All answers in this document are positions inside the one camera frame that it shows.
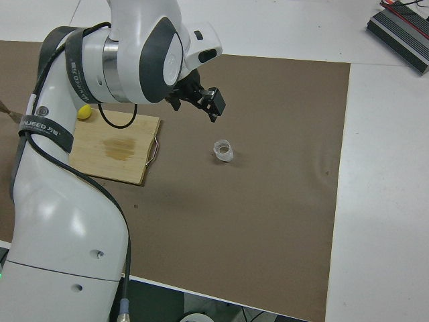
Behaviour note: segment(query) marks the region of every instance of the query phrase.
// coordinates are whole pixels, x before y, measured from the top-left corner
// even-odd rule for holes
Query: black strap
[[[64,39],[70,32],[76,30],[77,27],[68,27],[63,25],[62,27],[55,28],[45,38],[40,49],[39,67],[38,67],[38,78],[40,77],[43,68],[53,55],[61,40]]]
[[[25,131],[46,136],[64,151],[68,153],[72,151],[73,135],[51,119],[38,115],[24,115],[19,124],[19,136],[23,136]]]
[[[85,81],[82,63],[83,33],[85,29],[75,30],[66,40],[66,69],[68,80],[76,94],[85,103],[101,103],[89,91]]]

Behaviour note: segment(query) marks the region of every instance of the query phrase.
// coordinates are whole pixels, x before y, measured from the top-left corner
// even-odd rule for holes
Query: crumpled clear plastic object
[[[219,140],[214,143],[213,151],[219,160],[230,162],[234,158],[234,152],[227,140]]]

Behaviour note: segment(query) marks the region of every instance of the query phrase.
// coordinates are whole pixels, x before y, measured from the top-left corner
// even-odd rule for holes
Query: white robotic arm
[[[43,68],[20,128],[2,322],[105,322],[109,315],[129,236],[108,192],[68,165],[79,108],[167,99],[177,110],[181,99],[214,121],[225,106],[216,88],[201,87],[195,70],[221,54],[209,24],[184,25],[175,0],[109,5],[111,28],[63,28],[42,46]],[[46,55],[52,46],[55,54]],[[121,313],[128,321],[126,305]]]

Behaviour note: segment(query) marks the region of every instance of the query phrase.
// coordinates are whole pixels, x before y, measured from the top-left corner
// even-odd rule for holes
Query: wooden cutting board
[[[105,111],[115,124],[128,123],[132,114]],[[125,129],[108,125],[97,109],[76,122],[70,165],[90,176],[141,184],[160,125],[159,117],[137,115]]]

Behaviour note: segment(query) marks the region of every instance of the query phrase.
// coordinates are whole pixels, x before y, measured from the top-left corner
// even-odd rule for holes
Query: white tabletop
[[[225,54],[352,63],[326,321],[426,322],[429,78],[365,31],[378,0],[179,3],[184,21],[213,24]],[[109,20],[105,0],[0,8],[0,40],[40,42],[58,25]]]

